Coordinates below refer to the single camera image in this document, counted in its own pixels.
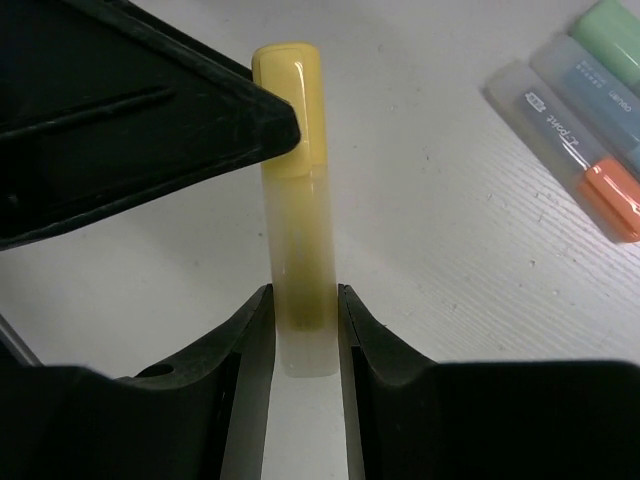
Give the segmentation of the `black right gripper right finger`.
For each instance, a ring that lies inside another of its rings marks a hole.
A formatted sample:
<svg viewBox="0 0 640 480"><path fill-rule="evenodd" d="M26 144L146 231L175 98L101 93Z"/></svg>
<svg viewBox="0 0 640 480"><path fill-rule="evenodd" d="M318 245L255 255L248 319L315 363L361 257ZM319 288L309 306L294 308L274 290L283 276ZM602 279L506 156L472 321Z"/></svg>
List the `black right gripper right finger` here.
<svg viewBox="0 0 640 480"><path fill-rule="evenodd" d="M635 479L639 368L623 361L438 363L338 289L353 479Z"/></svg>

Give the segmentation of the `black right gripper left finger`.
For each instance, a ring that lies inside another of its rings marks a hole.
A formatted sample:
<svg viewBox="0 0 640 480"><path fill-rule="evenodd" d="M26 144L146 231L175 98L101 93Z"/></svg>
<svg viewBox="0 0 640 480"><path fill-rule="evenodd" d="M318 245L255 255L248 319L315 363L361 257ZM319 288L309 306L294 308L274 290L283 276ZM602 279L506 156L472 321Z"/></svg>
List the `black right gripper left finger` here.
<svg viewBox="0 0 640 480"><path fill-rule="evenodd" d="M273 291L132 377L46 366L1 327L5 479L257 479L275 361Z"/></svg>

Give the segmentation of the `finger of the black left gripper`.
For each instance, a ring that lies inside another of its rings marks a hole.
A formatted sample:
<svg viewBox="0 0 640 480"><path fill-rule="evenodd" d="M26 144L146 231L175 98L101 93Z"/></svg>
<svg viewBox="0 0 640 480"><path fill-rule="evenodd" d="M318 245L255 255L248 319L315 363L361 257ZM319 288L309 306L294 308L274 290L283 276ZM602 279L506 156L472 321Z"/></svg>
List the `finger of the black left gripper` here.
<svg viewBox="0 0 640 480"><path fill-rule="evenodd" d="M1 5L1 246L292 151L293 107L129 1Z"/></svg>

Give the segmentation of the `yellow highlighter marker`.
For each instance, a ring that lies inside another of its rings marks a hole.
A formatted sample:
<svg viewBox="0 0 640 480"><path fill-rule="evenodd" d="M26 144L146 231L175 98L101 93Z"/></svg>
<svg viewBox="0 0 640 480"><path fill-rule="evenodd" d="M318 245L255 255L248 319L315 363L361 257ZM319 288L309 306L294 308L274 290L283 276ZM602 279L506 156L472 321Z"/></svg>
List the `yellow highlighter marker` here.
<svg viewBox="0 0 640 480"><path fill-rule="evenodd" d="M337 280L328 171L324 86L318 49L280 43L257 50L253 80L287 101L299 144L263 163L275 322L290 377L337 372Z"/></svg>

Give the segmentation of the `orange highlighter marker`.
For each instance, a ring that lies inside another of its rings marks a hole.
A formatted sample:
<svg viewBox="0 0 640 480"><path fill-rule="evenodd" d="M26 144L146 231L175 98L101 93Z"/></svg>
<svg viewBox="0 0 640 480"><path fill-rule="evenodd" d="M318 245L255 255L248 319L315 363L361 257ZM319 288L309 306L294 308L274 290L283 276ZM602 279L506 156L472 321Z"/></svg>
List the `orange highlighter marker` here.
<svg viewBox="0 0 640 480"><path fill-rule="evenodd" d="M484 94L608 238L639 241L639 182L529 65L497 70Z"/></svg>

